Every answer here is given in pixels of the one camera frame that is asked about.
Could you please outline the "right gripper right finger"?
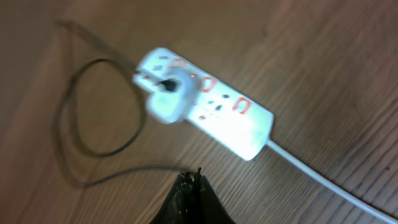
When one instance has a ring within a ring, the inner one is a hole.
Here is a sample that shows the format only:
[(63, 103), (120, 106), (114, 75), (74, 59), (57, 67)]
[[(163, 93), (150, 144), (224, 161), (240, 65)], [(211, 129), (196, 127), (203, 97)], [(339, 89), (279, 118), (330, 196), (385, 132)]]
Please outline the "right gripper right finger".
[(222, 204), (211, 182), (201, 174), (201, 167), (194, 174), (194, 183), (198, 186), (198, 203), (205, 224), (235, 224)]

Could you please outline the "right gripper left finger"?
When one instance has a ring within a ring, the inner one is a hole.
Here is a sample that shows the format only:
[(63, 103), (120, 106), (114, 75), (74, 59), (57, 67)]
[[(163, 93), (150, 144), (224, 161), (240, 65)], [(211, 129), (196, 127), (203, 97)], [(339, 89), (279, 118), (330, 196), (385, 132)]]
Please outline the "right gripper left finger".
[(191, 172), (180, 173), (163, 204), (150, 224), (186, 224), (192, 206), (193, 179)]

